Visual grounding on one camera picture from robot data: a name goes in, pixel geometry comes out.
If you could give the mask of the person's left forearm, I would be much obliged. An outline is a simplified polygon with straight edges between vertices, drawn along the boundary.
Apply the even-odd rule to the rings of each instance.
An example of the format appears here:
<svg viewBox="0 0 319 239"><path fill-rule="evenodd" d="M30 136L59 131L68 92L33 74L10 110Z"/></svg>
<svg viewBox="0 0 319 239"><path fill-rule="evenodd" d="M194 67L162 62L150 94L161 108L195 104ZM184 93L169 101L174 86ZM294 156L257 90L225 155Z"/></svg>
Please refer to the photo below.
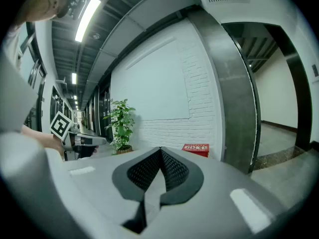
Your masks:
<svg viewBox="0 0 319 239"><path fill-rule="evenodd" d="M52 148L57 150L61 158L64 158L64 148L62 141L56 135L35 131L25 125L22 126L21 133L37 140L44 148Z"/></svg>

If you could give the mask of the black doorway frame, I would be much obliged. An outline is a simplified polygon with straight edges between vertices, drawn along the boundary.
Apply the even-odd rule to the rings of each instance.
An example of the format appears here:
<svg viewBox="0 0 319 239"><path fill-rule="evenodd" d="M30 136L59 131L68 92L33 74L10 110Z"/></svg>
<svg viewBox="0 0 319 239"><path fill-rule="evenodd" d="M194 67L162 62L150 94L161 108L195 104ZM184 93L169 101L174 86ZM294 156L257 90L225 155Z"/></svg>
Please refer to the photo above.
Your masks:
<svg viewBox="0 0 319 239"><path fill-rule="evenodd" d="M286 79L276 75L273 80L266 81L275 92L270 99L278 99L279 104L266 105L265 109L283 114L286 118L295 116L295 146L307 150L312 130L311 93L300 56L285 31L278 25L256 22L225 23L223 26L239 43L255 77L270 70L276 54L283 61L276 73L289 69Z"/></svg>

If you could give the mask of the black framed glass door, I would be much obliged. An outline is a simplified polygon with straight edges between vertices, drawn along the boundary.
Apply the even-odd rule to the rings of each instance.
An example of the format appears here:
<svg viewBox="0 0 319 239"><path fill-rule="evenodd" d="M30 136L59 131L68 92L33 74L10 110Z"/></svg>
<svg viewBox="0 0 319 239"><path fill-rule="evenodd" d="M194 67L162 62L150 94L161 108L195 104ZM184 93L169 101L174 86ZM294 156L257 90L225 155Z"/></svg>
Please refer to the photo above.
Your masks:
<svg viewBox="0 0 319 239"><path fill-rule="evenodd" d="M37 100L30 109L25 125L33 130L42 131L42 102L44 101L43 90L47 71L40 55L34 23L27 22L22 25L20 42L22 77L37 94Z"/></svg>

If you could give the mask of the red toolbox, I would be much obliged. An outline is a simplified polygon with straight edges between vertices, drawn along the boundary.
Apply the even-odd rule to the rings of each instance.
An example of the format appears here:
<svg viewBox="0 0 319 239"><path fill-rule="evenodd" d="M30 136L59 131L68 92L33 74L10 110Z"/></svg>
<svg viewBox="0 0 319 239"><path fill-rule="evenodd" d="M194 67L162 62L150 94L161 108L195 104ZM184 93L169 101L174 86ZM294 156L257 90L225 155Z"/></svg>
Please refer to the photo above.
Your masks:
<svg viewBox="0 0 319 239"><path fill-rule="evenodd" d="M209 144L185 144L182 150L188 152L208 152Z"/></svg>

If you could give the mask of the green leafy potted plant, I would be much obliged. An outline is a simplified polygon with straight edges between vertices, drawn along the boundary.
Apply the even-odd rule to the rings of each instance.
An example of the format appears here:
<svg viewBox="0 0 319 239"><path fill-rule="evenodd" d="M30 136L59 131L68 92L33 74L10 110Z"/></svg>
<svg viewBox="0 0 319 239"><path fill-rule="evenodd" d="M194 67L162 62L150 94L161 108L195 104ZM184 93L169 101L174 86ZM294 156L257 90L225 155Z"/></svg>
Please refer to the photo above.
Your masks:
<svg viewBox="0 0 319 239"><path fill-rule="evenodd" d="M132 128L135 124L131 117L131 112L136 109L128 106L128 99L121 101L112 101L111 111L103 117L103 120L111 121L105 126L105 129L112 129L113 140L111 146L116 152L123 145L130 145L130 136L133 133Z"/></svg>

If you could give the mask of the smooth white wall panel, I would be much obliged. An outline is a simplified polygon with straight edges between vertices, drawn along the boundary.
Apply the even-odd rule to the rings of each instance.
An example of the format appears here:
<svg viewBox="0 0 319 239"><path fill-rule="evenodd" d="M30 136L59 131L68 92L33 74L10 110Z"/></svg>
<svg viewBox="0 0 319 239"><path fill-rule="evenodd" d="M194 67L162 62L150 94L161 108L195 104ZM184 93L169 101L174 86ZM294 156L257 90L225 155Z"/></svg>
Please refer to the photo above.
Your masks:
<svg viewBox="0 0 319 239"><path fill-rule="evenodd" d="M189 118L189 107L177 39L152 47L126 68L117 91L143 120Z"/></svg>

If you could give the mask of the dark grey concrete pillar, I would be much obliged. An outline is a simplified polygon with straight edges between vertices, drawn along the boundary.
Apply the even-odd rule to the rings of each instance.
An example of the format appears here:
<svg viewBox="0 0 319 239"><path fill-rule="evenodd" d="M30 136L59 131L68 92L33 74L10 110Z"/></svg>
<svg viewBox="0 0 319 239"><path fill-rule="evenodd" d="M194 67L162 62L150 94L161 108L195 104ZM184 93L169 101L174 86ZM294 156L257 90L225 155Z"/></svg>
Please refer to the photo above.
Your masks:
<svg viewBox="0 0 319 239"><path fill-rule="evenodd" d="M201 9L188 18L211 59L222 95L225 127L223 161L252 173L260 144L261 111L256 82L236 39Z"/></svg>

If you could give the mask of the brown ribbed plant pot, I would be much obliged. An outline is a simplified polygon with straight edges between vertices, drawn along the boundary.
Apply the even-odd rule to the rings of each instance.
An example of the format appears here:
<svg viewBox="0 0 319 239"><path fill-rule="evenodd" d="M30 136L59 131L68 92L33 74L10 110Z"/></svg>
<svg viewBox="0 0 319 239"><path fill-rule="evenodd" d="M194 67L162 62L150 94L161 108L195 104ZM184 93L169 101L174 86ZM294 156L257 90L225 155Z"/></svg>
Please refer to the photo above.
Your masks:
<svg viewBox="0 0 319 239"><path fill-rule="evenodd" d="M123 145L116 151L116 154L124 154L124 153L132 152L132 151L133 151L133 148L131 145Z"/></svg>

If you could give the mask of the red box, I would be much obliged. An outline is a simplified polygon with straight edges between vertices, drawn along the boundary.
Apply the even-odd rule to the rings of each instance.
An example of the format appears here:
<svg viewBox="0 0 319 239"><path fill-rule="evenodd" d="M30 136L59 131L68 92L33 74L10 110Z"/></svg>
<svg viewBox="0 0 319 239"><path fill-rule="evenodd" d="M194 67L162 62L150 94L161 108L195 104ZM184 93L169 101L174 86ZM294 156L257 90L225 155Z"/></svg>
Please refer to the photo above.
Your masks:
<svg viewBox="0 0 319 239"><path fill-rule="evenodd" d="M200 156L203 156L203 157L208 157L208 155L209 155L208 151L186 150L186 152L190 152L192 154L200 155Z"/></svg>

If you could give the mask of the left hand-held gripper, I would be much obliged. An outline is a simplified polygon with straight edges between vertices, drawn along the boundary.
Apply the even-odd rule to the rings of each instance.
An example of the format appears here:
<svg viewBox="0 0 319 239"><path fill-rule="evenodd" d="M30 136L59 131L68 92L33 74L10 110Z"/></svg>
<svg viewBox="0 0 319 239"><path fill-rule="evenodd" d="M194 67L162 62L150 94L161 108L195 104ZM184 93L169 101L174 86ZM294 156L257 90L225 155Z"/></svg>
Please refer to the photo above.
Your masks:
<svg viewBox="0 0 319 239"><path fill-rule="evenodd" d="M81 134L79 124L58 111L50 124L51 132L58 137L64 148L65 160L77 160L79 147L100 146L107 143L106 139L99 136Z"/></svg>

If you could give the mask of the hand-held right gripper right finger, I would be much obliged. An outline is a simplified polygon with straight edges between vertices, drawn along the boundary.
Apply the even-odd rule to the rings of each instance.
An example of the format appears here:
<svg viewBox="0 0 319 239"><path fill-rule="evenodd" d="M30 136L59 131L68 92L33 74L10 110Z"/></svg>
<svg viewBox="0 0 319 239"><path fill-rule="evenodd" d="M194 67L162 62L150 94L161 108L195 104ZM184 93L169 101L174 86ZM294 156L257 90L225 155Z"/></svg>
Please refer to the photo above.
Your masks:
<svg viewBox="0 0 319 239"><path fill-rule="evenodd" d="M269 191L236 168L185 151L177 153L203 172L203 185L189 201L163 207L161 235L270 235L285 208Z"/></svg>

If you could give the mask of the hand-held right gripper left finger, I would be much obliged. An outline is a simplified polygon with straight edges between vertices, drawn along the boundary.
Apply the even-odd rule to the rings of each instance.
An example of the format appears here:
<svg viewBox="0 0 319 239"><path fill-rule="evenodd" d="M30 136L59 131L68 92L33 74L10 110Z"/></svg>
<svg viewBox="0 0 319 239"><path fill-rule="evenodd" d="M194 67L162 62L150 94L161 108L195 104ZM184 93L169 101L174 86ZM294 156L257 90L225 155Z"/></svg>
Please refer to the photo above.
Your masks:
<svg viewBox="0 0 319 239"><path fill-rule="evenodd" d="M161 217L145 227L138 226L144 204L124 199L114 185L116 168L156 148L145 148L118 156L62 161L48 148L48 178L57 204L50 216L57 222L54 235L159 235Z"/></svg>

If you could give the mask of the long ceiling light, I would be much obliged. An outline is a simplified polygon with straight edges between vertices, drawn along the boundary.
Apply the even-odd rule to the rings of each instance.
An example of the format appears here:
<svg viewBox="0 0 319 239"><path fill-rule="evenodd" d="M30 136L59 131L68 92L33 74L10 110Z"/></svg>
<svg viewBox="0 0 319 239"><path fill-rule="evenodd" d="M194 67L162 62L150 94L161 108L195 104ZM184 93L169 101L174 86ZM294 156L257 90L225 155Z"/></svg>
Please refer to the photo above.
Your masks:
<svg viewBox="0 0 319 239"><path fill-rule="evenodd" d="M90 23L90 20L92 16L94 15L96 9L100 5L100 0L90 0L87 7L85 8L85 11L82 15L82 18L80 20L76 35L75 35L75 41L82 42L85 31L88 27L88 24Z"/></svg>

